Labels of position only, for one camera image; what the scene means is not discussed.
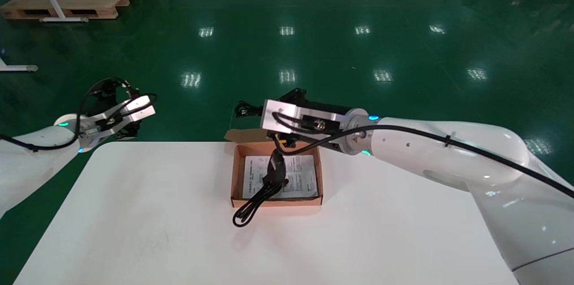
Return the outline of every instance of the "white metal stand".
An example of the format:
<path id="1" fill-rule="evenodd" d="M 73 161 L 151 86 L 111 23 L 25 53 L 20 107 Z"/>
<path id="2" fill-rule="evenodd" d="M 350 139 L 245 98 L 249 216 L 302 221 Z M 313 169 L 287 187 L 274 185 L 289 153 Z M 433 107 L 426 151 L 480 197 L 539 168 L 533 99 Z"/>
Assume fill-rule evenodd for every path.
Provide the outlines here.
<path id="1" fill-rule="evenodd" d="M 35 72 L 37 70 L 37 66 L 7 66 L 0 58 L 0 72 Z"/>
<path id="2" fill-rule="evenodd" d="M 85 17 L 66 17 L 64 11 L 58 4 L 57 0 L 50 0 L 50 3 L 54 10 L 56 11 L 58 17 L 44 17 L 40 19 L 41 22 L 88 22 L 88 18 Z"/>

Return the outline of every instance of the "white floor stand base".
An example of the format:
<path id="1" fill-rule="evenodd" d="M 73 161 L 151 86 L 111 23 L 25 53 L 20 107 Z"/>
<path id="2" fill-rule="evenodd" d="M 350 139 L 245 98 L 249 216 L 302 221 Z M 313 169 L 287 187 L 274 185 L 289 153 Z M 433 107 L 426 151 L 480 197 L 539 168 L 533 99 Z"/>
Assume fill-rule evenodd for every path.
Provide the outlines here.
<path id="1" fill-rule="evenodd" d="M 37 70 L 37 66 L 7 66 L 0 58 L 0 72 L 35 72 Z"/>
<path id="2" fill-rule="evenodd" d="M 39 20 L 40 22 L 88 22 L 88 18 L 84 17 L 45 17 Z"/>

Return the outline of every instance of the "white table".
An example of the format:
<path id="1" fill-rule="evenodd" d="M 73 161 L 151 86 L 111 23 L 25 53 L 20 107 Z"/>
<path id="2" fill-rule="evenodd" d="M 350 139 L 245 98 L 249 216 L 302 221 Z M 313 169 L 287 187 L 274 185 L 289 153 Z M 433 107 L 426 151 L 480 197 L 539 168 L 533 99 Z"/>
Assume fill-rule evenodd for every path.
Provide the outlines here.
<path id="1" fill-rule="evenodd" d="M 322 149 L 322 208 L 231 223 L 234 144 L 95 151 L 16 284 L 516 285 L 469 193 Z"/>

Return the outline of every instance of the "box flap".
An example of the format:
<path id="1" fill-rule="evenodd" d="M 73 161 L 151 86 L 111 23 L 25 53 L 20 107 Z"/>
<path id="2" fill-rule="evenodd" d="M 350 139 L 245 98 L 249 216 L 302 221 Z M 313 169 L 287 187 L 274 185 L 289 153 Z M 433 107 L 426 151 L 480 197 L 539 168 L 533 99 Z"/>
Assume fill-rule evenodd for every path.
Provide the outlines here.
<path id="1" fill-rule="evenodd" d="M 230 129 L 224 136 L 229 141 L 242 144 L 244 142 L 269 141 L 267 139 L 267 130 L 264 129 Z"/>

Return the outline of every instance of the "black power cord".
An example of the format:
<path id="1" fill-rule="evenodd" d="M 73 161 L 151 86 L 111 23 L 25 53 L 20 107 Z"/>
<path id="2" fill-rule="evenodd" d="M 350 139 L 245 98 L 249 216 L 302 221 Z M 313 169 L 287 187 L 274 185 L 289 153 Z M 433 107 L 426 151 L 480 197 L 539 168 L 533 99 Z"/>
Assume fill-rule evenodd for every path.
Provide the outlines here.
<path id="1" fill-rule="evenodd" d="M 267 164 L 267 175 L 263 177 L 263 187 L 235 212 L 233 225 L 238 228 L 248 225 L 263 202 L 279 193 L 289 183 L 289 180 L 285 178 L 286 174 L 285 159 L 280 151 L 275 149 Z"/>
<path id="2" fill-rule="evenodd" d="M 86 104 L 86 100 L 88 99 L 88 97 L 94 92 L 94 90 L 96 89 L 96 87 L 99 87 L 100 84 L 102 84 L 105 81 L 108 80 L 114 80 L 117 81 L 119 83 L 121 83 L 125 88 L 128 89 L 130 95 L 132 94 L 136 94 L 137 95 L 137 90 L 133 89 L 131 87 L 131 85 L 126 81 L 123 80 L 121 78 L 116 78 L 116 77 L 110 77 L 110 78 L 105 78 L 102 80 L 99 80 L 98 82 L 96 82 L 96 84 L 92 85 L 92 87 L 90 89 L 88 89 L 88 92 L 86 92 L 86 94 L 84 95 L 84 97 L 82 98 L 82 101 L 80 101 L 80 108 L 78 109 L 78 112 L 76 113 L 76 126 L 74 127 L 74 136 L 72 137 L 71 140 L 69 140 L 68 142 L 65 142 L 61 145 L 54 145 L 54 146 L 39 146 L 39 145 L 33 145 L 33 144 L 28 144 L 26 142 L 22 142 L 20 140 L 16 140 L 12 137 L 6 136 L 4 134 L 0 134 L 0 140 L 5 140 L 6 142 L 10 142 L 11 144 L 15 144 L 18 145 L 20 147 L 29 149 L 33 152 L 37 152 L 39 150 L 56 150 L 56 149 L 62 149 L 62 148 L 66 148 L 67 146 L 70 146 L 71 144 L 73 144 L 78 137 L 80 136 L 80 115 L 84 112 L 84 106 Z M 155 95 L 155 93 L 147 93 L 147 95 L 154 95 L 155 100 L 157 99 L 157 95 Z M 117 109 L 117 113 L 119 113 L 121 111 L 121 109 L 125 108 L 126 105 L 128 105 L 129 103 L 131 103 L 133 100 L 137 99 L 138 97 L 135 97 L 134 99 L 131 99 L 130 101 L 128 101 L 125 105 L 123 105 L 123 107 Z M 138 107 L 137 109 L 133 109 L 130 111 L 131 113 L 135 113 L 137 111 L 141 111 L 147 107 L 150 107 L 153 103 L 150 102 L 147 105 L 143 105 L 142 107 Z"/>
<path id="3" fill-rule="evenodd" d="M 299 119 L 292 118 L 292 117 L 289 117 L 287 115 L 277 113 L 277 112 L 272 113 L 271 115 L 273 115 L 273 118 L 277 122 L 279 122 L 281 125 L 288 127 L 289 129 L 293 129 L 294 131 L 297 131 L 297 129 L 300 130 L 299 128 L 290 126 L 287 123 L 285 123 L 283 120 L 281 120 L 281 118 L 285 118 L 285 119 L 288 119 L 289 121 L 297 122 L 297 121 L 299 121 Z M 329 136 L 327 138 L 317 140 L 317 141 L 313 142 L 312 144 L 309 144 L 309 145 L 307 145 L 301 149 L 298 149 L 298 150 L 293 150 L 292 152 L 286 152 L 285 150 L 283 150 L 283 148 L 281 147 L 281 144 L 279 143 L 279 140 L 277 140 L 277 138 L 273 138 L 273 140 L 275 142 L 275 147 L 279 150 L 279 152 L 281 154 L 283 154 L 285 156 L 293 156 L 296 154 L 307 152 L 308 150 L 311 150 L 313 148 L 321 146 L 322 144 L 325 144 L 325 143 L 330 142 L 332 140 L 336 140 L 336 139 L 341 138 L 343 136 L 348 136 L 348 135 L 354 134 L 354 133 L 367 132 L 369 130 L 395 130 L 395 131 L 400 131 L 400 132 L 405 132 L 405 133 L 416 134 L 419 136 L 424 136 L 426 138 L 430 138 L 430 139 L 434 139 L 434 140 L 438 140 L 440 142 L 443 142 L 445 147 L 452 145 L 452 146 L 455 146 L 458 148 L 468 150 L 470 152 L 473 152 L 473 153 L 479 154 L 481 156 L 484 156 L 486 158 L 492 159 L 495 162 L 499 162 L 500 164 L 503 164 L 505 166 L 514 168 L 517 171 L 525 173 L 526 175 L 529 175 L 529 176 L 543 182 L 544 184 L 547 184 L 547 185 L 553 187 L 554 189 L 557 189 L 558 191 L 564 193 L 565 195 L 568 195 L 572 199 L 574 199 L 574 191 L 572 189 L 558 183 L 557 181 L 555 181 L 549 177 L 546 177 L 546 176 L 542 175 L 541 173 L 535 172 L 530 168 L 521 166 L 515 162 L 512 162 L 511 160 L 503 158 L 502 156 L 498 156 L 497 154 L 491 153 L 489 151 L 483 150 L 483 149 L 475 147 L 475 146 L 471 146 L 469 144 L 465 144 L 464 142 L 461 142 L 461 141 L 453 140 L 453 139 L 451 139 L 450 135 L 439 136 L 436 134 L 423 132 L 422 130 L 413 129 L 413 128 L 409 128 L 409 127 L 403 127 L 403 126 L 369 125 L 369 126 L 362 126 L 362 127 L 357 127 L 357 128 L 345 130 L 344 132 L 341 132 L 341 133 L 332 134 L 331 136 Z M 316 132 L 314 132 L 314 131 L 307 131 L 307 130 L 305 130 L 303 133 L 316 134 Z"/>

